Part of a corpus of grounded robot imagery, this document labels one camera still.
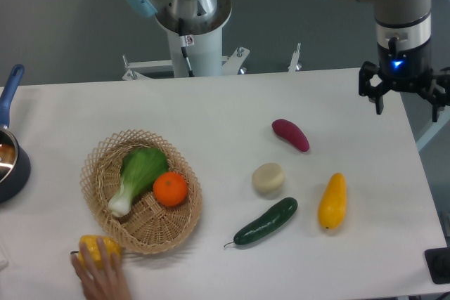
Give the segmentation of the grey robot arm with blue caps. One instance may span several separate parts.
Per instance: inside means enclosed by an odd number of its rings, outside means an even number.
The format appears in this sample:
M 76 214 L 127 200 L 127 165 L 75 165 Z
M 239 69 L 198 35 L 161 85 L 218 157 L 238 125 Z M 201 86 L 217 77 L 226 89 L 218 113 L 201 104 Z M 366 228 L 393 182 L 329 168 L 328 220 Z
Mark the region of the grey robot arm with blue caps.
M 415 93 L 428 101 L 432 120 L 449 105 L 449 69 L 433 70 L 431 0 L 355 0 L 374 9 L 378 62 L 365 62 L 359 70 L 359 94 L 383 110 L 383 96 L 389 91 Z M 188 47 L 194 36 L 218 28 L 229 18 L 228 0 L 126 0 L 143 17 L 157 21 L 175 35 L 172 54 L 174 73 L 194 77 Z

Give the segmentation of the bare human hand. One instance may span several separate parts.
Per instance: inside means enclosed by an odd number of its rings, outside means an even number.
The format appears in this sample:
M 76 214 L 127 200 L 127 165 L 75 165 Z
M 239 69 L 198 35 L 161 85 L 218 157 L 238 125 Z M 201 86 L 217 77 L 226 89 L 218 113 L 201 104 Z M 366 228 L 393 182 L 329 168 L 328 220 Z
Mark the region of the bare human hand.
M 79 243 L 84 257 L 82 264 L 75 254 L 70 255 L 72 267 L 82 286 L 85 299 L 131 299 L 131 292 L 122 268 L 121 258 L 109 252 L 102 237 L 96 236 L 96 247 L 103 267 L 98 268 L 85 242 Z

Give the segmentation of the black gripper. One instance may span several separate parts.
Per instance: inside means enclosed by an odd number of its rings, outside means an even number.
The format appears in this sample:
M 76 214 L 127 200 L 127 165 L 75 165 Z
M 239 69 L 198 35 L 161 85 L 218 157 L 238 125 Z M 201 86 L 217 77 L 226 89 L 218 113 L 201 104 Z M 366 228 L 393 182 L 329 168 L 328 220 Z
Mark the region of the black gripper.
M 389 91 L 420 91 L 420 97 L 432 106 L 432 122 L 449 106 L 449 67 L 435 72 L 431 67 L 431 46 L 424 44 L 393 56 L 387 48 L 378 47 L 379 67 L 365 61 L 359 70 L 359 95 L 375 105 L 377 115 L 384 109 L 383 96 Z M 374 86 L 371 81 L 379 78 Z

